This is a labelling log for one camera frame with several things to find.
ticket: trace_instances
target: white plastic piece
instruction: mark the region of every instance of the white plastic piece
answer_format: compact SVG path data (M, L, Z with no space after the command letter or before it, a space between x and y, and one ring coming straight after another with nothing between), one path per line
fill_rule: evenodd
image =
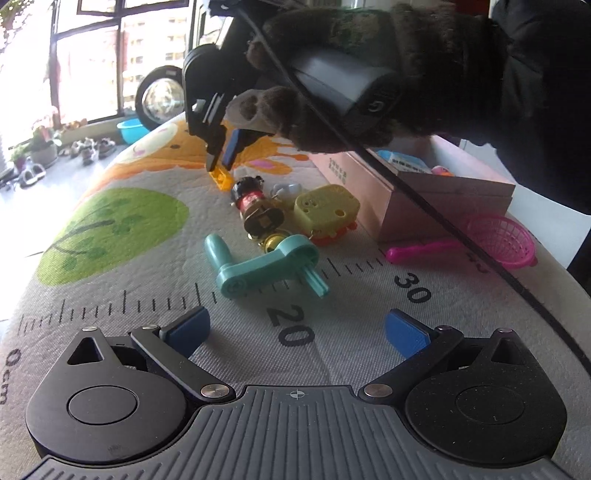
M293 207L295 199L303 193L301 183L276 183L271 189L271 197L280 200L288 207Z

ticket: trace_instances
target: blue gripper pad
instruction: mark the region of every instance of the blue gripper pad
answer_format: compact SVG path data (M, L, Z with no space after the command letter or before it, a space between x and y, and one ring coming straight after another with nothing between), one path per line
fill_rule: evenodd
M158 336L168 346L189 358L207 340L210 330L209 312L205 307L195 307L163 327Z
M398 309L386 315L386 338L404 358L413 356L431 343L432 330Z

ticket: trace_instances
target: potted plant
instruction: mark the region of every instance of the potted plant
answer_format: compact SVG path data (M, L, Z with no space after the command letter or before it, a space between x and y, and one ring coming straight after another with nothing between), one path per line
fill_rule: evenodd
M57 158L58 147L61 147L59 132L42 125L36 127L29 143L31 161L41 164L44 168L51 166Z

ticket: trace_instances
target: yellow toy block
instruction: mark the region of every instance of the yellow toy block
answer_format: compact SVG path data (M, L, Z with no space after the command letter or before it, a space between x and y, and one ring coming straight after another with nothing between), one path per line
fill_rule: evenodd
M216 167L209 172L210 177L213 179L217 188L222 192L229 192L234 185L234 177L228 172L223 165L216 165Z

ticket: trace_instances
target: pink plastic basket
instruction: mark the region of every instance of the pink plastic basket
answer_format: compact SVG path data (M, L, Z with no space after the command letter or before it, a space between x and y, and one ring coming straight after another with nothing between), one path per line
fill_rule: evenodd
M535 261L535 243L530 233L506 217L472 217L467 223L466 233L505 268L522 268Z

